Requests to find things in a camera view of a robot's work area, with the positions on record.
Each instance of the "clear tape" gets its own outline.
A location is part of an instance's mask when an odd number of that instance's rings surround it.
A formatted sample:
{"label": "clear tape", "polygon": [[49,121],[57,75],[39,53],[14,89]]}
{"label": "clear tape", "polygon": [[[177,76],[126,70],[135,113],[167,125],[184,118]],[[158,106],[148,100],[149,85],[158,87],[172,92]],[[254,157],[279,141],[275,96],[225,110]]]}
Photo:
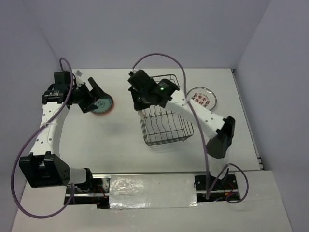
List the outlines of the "clear tape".
{"label": "clear tape", "polygon": [[54,123],[54,122],[44,122],[44,123],[42,123],[41,127],[48,127],[49,125],[57,125],[57,123]]}
{"label": "clear tape", "polygon": [[193,174],[112,175],[111,209],[197,206]]}
{"label": "clear tape", "polygon": [[188,102],[190,101],[191,98],[189,98],[188,96],[185,98],[185,102],[184,102],[184,105],[187,105]]}

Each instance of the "red wire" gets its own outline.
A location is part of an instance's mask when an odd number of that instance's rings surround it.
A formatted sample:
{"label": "red wire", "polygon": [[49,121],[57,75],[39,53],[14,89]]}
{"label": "red wire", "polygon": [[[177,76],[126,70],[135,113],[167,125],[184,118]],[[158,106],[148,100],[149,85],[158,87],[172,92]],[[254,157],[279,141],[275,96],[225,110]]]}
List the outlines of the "red wire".
{"label": "red wire", "polygon": [[234,186],[229,182],[228,182],[228,184],[232,187],[232,191],[228,192],[228,195],[229,195],[229,194],[233,193]]}
{"label": "red wire", "polygon": [[107,198],[107,196],[105,196],[104,191],[98,186],[98,188],[100,189],[100,191],[103,193],[104,198]]}

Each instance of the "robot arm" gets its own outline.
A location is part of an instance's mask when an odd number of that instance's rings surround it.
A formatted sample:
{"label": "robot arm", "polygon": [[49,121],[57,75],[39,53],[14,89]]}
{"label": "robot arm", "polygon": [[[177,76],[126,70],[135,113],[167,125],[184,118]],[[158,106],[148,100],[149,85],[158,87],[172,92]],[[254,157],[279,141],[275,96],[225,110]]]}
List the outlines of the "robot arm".
{"label": "robot arm", "polygon": [[67,107],[50,124],[47,121],[61,108],[70,86],[69,72],[55,72],[55,83],[42,95],[43,116],[41,126],[45,126],[37,136],[29,156],[21,157],[19,167],[33,188],[63,186],[75,183],[80,189],[92,186],[92,174],[89,169],[70,168],[59,157],[59,144],[62,128],[70,105],[78,104],[84,113],[95,110],[96,102],[106,97],[92,77],[88,79],[93,87],[88,90],[79,77],[75,78]]}
{"label": "robot arm", "polygon": [[[132,85],[129,91],[136,111],[149,108],[151,105],[159,105],[197,125],[191,108],[185,99],[185,94],[177,85],[167,79],[162,79],[159,83],[156,83],[143,70],[138,70],[135,73],[130,72],[129,75],[128,82]],[[228,147],[232,144],[235,120],[231,116],[223,118],[205,109],[192,99],[189,101],[199,119],[203,132],[210,139],[206,147],[211,163],[211,175],[216,176],[227,164],[225,156]]]}

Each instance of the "white table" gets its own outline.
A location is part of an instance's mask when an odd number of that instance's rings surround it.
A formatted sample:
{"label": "white table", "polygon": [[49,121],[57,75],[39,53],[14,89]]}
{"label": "white table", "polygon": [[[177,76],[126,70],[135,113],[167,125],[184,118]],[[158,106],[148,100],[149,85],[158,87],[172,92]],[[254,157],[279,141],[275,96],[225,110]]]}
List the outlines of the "white table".
{"label": "white table", "polygon": [[[83,79],[92,76],[115,101],[105,116],[82,114],[72,106],[60,142],[60,156],[70,167],[88,167],[94,173],[198,172],[205,170],[198,131],[185,142],[162,148],[145,144],[140,120],[128,92],[129,70],[81,70]],[[173,73],[177,69],[151,69],[149,75]],[[291,232],[272,172],[260,171],[253,142],[229,69],[186,69],[187,90],[207,87],[218,98],[214,112],[236,120],[235,136],[229,149],[230,162],[247,170],[250,191],[240,204],[203,203],[179,209],[100,210],[93,205],[69,205],[60,215],[38,220],[18,211],[13,232],[97,232],[97,231],[209,231]],[[244,181],[236,173],[240,195]],[[26,185],[22,205],[38,215],[50,214],[64,202],[65,187],[32,189]]]}

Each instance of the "wire basket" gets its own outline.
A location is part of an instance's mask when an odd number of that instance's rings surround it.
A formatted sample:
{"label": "wire basket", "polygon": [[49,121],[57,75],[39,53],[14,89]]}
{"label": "wire basket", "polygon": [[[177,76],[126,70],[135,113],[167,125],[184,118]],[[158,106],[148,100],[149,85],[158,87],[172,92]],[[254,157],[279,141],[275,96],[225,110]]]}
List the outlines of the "wire basket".
{"label": "wire basket", "polygon": [[[168,79],[180,86],[177,77],[173,74],[152,76],[158,83],[162,79]],[[152,105],[142,110],[144,119],[140,119],[144,141],[148,146],[168,144],[184,141],[194,134],[193,126],[182,116],[166,110],[160,106]]]}

